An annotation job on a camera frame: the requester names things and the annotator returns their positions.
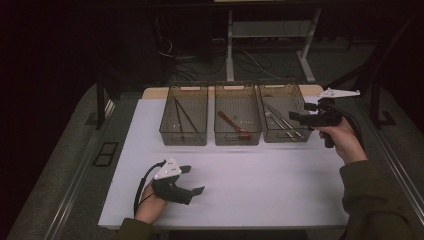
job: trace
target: white plastic bracket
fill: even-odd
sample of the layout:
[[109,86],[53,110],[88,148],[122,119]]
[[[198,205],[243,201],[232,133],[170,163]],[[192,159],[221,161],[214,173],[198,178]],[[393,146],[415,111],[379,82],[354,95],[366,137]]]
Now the white plastic bracket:
[[166,163],[159,169],[158,173],[155,175],[155,179],[164,179],[168,177],[181,175],[180,166],[178,166],[177,160],[174,157],[171,157],[166,161]]
[[325,98],[339,98],[339,97],[351,97],[351,96],[358,96],[361,93],[359,90],[356,91],[345,91],[345,90],[335,90],[335,89],[327,89],[324,92],[318,94],[318,97],[325,97]]

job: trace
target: table top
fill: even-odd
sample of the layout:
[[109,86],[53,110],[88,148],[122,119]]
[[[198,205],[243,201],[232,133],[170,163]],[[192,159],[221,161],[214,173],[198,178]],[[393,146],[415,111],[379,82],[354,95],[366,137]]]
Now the table top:
[[[301,89],[313,93],[320,87]],[[170,157],[180,166],[192,166],[177,186],[205,190],[190,205],[169,203],[155,223],[157,229],[291,229],[347,223],[339,175],[343,162],[334,149],[324,147],[316,131],[306,143],[270,144],[261,138],[258,146],[216,146],[210,100],[207,145],[165,146],[159,126],[166,92],[148,89],[139,100],[100,226],[116,230],[124,218],[133,217],[140,179],[152,165]],[[305,96],[307,102],[317,100]]]

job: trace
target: forearm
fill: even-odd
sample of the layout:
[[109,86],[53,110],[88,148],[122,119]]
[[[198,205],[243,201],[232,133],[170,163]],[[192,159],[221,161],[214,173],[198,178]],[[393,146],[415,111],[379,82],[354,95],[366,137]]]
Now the forearm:
[[417,239],[407,224],[396,192],[369,161],[340,169],[343,207],[349,214],[348,239]]
[[126,218],[114,240],[148,240],[153,234],[153,227],[135,219]]

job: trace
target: human hand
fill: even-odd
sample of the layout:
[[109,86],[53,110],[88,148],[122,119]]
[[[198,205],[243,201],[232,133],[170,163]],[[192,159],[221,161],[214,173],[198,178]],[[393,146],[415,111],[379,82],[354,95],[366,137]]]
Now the human hand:
[[138,206],[134,218],[148,224],[153,224],[162,215],[167,203],[167,201],[154,194],[152,181],[150,181],[150,183],[144,187],[143,193],[141,194],[141,203]]
[[344,117],[338,126],[312,128],[320,131],[321,138],[324,138],[324,133],[331,136],[336,147],[336,152],[345,164],[368,160],[364,149],[355,136],[355,132]]

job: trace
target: transparent storage container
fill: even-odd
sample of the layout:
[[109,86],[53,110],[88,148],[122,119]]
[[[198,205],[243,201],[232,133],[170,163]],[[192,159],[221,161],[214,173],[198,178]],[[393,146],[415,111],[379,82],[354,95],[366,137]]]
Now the transparent storage container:
[[169,146],[205,146],[207,122],[208,83],[172,83],[159,129],[163,143]]
[[215,144],[258,145],[262,128],[252,81],[215,83]]
[[260,80],[258,82],[267,143],[306,142],[311,135],[307,126],[289,118],[289,111],[309,114],[295,79]]

